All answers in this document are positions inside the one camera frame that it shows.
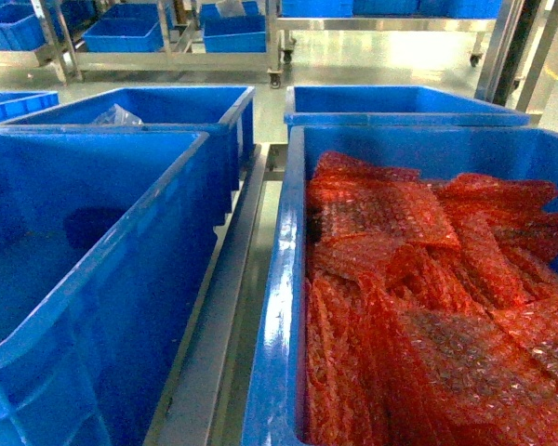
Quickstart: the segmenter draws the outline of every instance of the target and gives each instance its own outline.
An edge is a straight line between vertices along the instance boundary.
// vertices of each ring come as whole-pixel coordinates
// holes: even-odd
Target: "metal frame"
[[[557,79],[558,0],[551,9],[517,103],[517,110],[529,114],[532,124],[539,123]]]

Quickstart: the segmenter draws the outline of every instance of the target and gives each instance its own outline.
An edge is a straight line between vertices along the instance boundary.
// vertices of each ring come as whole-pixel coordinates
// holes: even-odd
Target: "plastic bin rim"
[[[120,20],[136,20],[136,21],[144,21],[145,23],[151,23],[150,20],[144,20],[144,19],[108,19],[108,18],[105,18],[105,19],[101,19],[101,20],[98,20],[95,23],[93,23],[83,33],[83,36],[87,35],[88,33],[91,33],[94,28],[96,28],[98,25],[102,24],[104,21],[120,21]],[[159,26],[159,22],[154,21],[153,26],[151,28],[149,28],[149,31],[147,31],[144,35],[124,35],[124,40],[126,40],[126,39],[144,39],[146,36],[151,34],[153,32],[153,30],[158,26]],[[89,37],[98,37],[99,39],[117,39],[117,40],[120,40],[120,37],[123,37],[123,36],[121,36],[121,35],[90,34]]]
[[[16,99],[3,100],[3,101],[0,102],[0,105],[9,104],[11,102],[19,102],[22,99],[43,98],[45,96],[52,96],[52,95],[56,95],[56,97],[58,96],[57,91],[50,91],[50,90],[46,90],[46,91],[0,91],[0,95],[12,95],[12,94],[24,95],[24,96],[21,96],[20,98],[16,98]]]
[[[286,175],[279,198],[277,225],[272,246],[271,264],[267,276],[264,303],[260,315],[257,344],[246,400],[242,446],[261,444],[304,446],[295,432],[296,383],[298,354],[303,334],[299,333],[299,314],[293,314],[301,302],[293,293],[295,283],[301,285],[303,296],[305,251],[298,242],[305,240],[305,132],[319,129],[343,128],[334,125],[295,126],[287,150]],[[383,126],[380,129],[411,129],[429,132],[467,132],[469,127],[454,126]],[[533,133],[536,138],[558,133],[535,127],[472,127],[476,132]],[[301,203],[292,197],[299,194]]]
[[[169,132],[153,132],[168,135]],[[27,353],[39,341],[42,335],[51,328],[61,313],[71,304],[72,296],[82,289],[99,265],[96,257],[102,258],[115,249],[125,236],[135,230],[142,217],[146,216],[150,205],[169,188],[174,176],[190,161],[196,151],[208,140],[206,132],[173,132],[189,135],[193,141],[186,151],[172,163],[166,171],[137,199],[137,201],[120,217],[120,219],[89,249],[85,255],[71,268],[66,275],[51,289],[33,311],[19,326],[0,342],[0,368],[15,361]],[[33,133],[18,135],[32,136]]]
[[[25,16],[22,19],[17,20],[17,21],[9,21],[9,22],[0,21],[0,27],[13,26],[13,25],[21,23],[22,21],[28,20],[29,17],[35,17],[35,13],[34,13],[33,7],[31,5],[26,5],[26,4],[23,4],[23,3],[4,3],[3,5],[0,5],[0,8],[6,9],[7,7],[10,7],[10,6],[15,6],[15,7],[26,7],[26,6],[28,6],[32,9],[31,14],[29,14],[28,16]]]
[[[293,86],[289,86],[287,88],[286,91],[286,113],[285,113],[285,119],[284,121],[286,122],[286,124],[296,124],[293,123],[292,121],[290,121],[291,119],[293,119],[294,115],[300,115],[300,116],[304,116],[304,115],[311,115],[311,116],[315,116],[315,115],[319,115],[319,114],[327,114],[327,112],[322,112],[322,111],[316,111],[316,112],[312,112],[312,111],[306,111],[306,112],[299,112],[296,111],[296,88],[304,88],[304,89],[332,89],[332,88],[345,88],[345,89],[351,89],[354,90],[355,88],[365,88],[365,89],[371,89],[371,90],[381,90],[381,89],[391,89],[391,88],[404,88],[404,89],[414,89],[414,90],[430,90],[433,91],[434,93],[440,93],[443,95],[447,95],[447,96],[453,96],[453,97],[460,97],[464,100],[467,100],[469,102],[472,103],[479,103],[479,104],[487,104],[488,106],[491,106],[492,108],[501,111],[501,112],[505,112],[508,114],[514,114],[517,116],[521,116],[524,117],[525,119],[529,119],[529,115],[526,113],[522,113],[520,111],[514,111],[511,109],[507,109],[506,107],[502,107],[501,105],[498,104],[492,104],[490,102],[485,102],[476,98],[469,98],[469,97],[462,97],[461,95],[456,95],[455,93],[450,93],[448,91],[443,91],[443,90],[439,90],[438,88],[433,88],[431,86],[425,86],[425,85],[293,85]],[[395,114],[401,114],[402,116],[413,116],[416,114],[427,114],[427,113],[379,113],[379,112],[368,112],[368,113],[361,113],[361,112],[351,112],[351,113],[332,113],[332,114],[368,114],[368,115],[383,115],[383,114],[391,114],[391,115],[395,115]],[[467,114],[467,115],[486,115],[486,114],[492,114],[492,113],[487,113],[487,112],[483,112],[483,113],[455,113],[455,112],[443,112],[443,113],[429,113],[431,115],[442,115],[442,116],[449,116],[451,114]]]
[[[244,91],[242,92],[242,94],[235,100],[235,102],[230,106],[230,108],[223,113],[223,115],[221,116],[221,118],[216,122],[216,123],[206,123],[206,124],[191,124],[191,123],[155,123],[155,124],[146,124],[146,125],[140,125],[140,126],[136,126],[136,125],[92,125],[92,124],[18,124],[18,121],[21,119],[27,119],[27,118],[33,118],[37,115],[41,115],[42,113],[45,113],[46,111],[55,111],[55,110],[66,110],[68,108],[71,108],[73,106],[75,106],[76,104],[79,104],[81,102],[84,102],[88,99],[93,99],[93,98],[101,98],[104,96],[108,96],[108,95],[112,95],[118,92],[124,92],[124,91],[132,91],[132,90],[190,90],[190,89],[210,89],[210,90],[215,90],[217,88],[224,88],[224,89],[243,89]],[[229,127],[234,125],[238,119],[241,117],[242,112],[246,109],[246,107],[249,105],[249,103],[252,101],[252,99],[254,98],[256,93],[256,88],[254,86],[249,86],[249,85],[215,85],[215,86],[211,86],[211,85],[190,85],[190,86],[128,86],[128,87],[122,87],[122,88],[115,88],[113,90],[109,90],[106,91],[104,93],[100,93],[98,95],[89,97],[89,98],[83,98],[83,99],[79,99],[75,102],[70,102],[68,104],[60,104],[57,105],[55,107],[50,107],[49,109],[46,110],[41,110],[41,111],[35,111],[33,113],[29,113],[26,114],[25,116],[20,116],[17,118],[13,118],[13,119],[9,119],[7,121],[3,121],[2,123],[0,123],[0,130],[5,130],[7,129],[8,131],[32,131],[35,129],[42,129],[42,130],[51,130],[54,128],[58,128],[59,131],[66,131],[67,129],[73,129],[73,130],[94,130],[94,129],[98,129],[98,130],[113,130],[113,131],[128,131],[128,130],[133,130],[133,131],[143,131],[146,129],[157,129],[157,127],[164,125],[166,128],[169,128],[170,126],[177,126],[179,131],[182,131],[182,127],[187,127],[190,126],[190,130],[183,130],[183,131],[205,131],[211,134],[218,134],[219,133],[219,126],[223,125],[226,128],[223,129],[224,132],[229,132]]]

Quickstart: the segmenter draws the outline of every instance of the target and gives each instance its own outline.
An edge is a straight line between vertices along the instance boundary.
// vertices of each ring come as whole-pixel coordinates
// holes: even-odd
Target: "red bubble wrap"
[[[524,248],[546,263],[558,256],[558,228],[512,230],[494,227],[492,232],[500,245]]]
[[[509,265],[481,215],[453,219],[461,242],[463,262],[484,285],[481,291],[496,308],[512,308],[533,300]]]
[[[404,167],[378,167],[337,151],[326,151],[320,157],[314,171],[314,178],[318,177],[365,177],[383,181],[416,181],[419,179],[419,171]]]
[[[492,316],[558,382],[558,297]]]
[[[354,333],[360,307],[354,283],[316,273],[307,315],[309,438],[315,444],[386,444],[386,423],[383,432],[373,431]]]
[[[418,267],[411,270],[405,284],[424,308],[462,313],[484,312],[455,274],[425,249],[416,251],[416,264]]]
[[[318,243],[314,264],[331,274],[357,281],[361,274],[391,286],[415,267],[417,250],[384,232],[333,237]]]
[[[514,203],[524,209],[539,209],[558,197],[558,188],[550,181],[504,181],[487,175],[461,174],[436,193],[439,199]]]
[[[307,200],[320,209],[322,237],[382,231],[425,245],[458,249],[458,239],[430,188],[421,183],[310,182]]]
[[[384,307],[405,444],[558,445],[556,383],[487,317]]]

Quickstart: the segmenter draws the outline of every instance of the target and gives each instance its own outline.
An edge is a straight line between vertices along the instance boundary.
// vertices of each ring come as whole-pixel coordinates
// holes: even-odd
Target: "blue plastic bin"
[[[558,134],[508,127],[297,127],[289,141],[277,230],[250,378],[242,446],[303,446],[305,184],[320,155],[340,151],[425,178],[475,172],[558,185]],[[548,206],[558,212],[558,199]],[[552,266],[558,272],[558,258]]]
[[[0,92],[0,122],[58,105],[55,91]]]
[[[101,19],[83,34],[95,53],[154,53],[164,45],[158,21]]]
[[[252,86],[182,86],[120,88],[51,110],[0,124],[0,132],[85,133],[203,131],[227,148],[227,182],[239,187],[240,164],[254,150]],[[145,125],[93,125],[114,104],[137,115]]]
[[[495,19],[502,0],[449,0],[448,17],[452,19]]]
[[[257,16],[259,14],[258,2],[242,2],[242,5],[244,6],[244,11],[247,16]],[[204,3],[201,5],[199,19],[201,21],[201,25],[205,25],[205,22],[209,19],[221,19],[221,15],[214,3]]]
[[[353,16],[353,0],[283,0],[283,17],[339,18]]]
[[[166,5],[167,23],[173,27],[171,7]],[[157,4],[154,3],[118,3],[108,9],[101,16],[102,19],[137,19],[156,21],[159,23],[159,12]]]
[[[0,445],[141,445],[214,250],[205,134],[0,135]],[[89,251],[64,222],[126,211]]]
[[[0,51],[31,51],[45,42],[33,7],[15,4],[0,7]]]
[[[410,16],[418,11],[418,0],[353,0],[356,16]]]
[[[207,53],[264,53],[267,50],[264,16],[209,19],[203,29]]]
[[[451,19],[495,19],[502,0],[419,0],[418,13]]]
[[[528,125],[529,116],[425,86],[292,86],[294,125]]]

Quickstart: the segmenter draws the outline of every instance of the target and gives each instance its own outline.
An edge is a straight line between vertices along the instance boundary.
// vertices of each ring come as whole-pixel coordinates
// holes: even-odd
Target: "metal shelf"
[[[495,20],[454,20],[423,18],[351,19],[277,19],[277,28],[285,31],[450,31],[491,33]]]

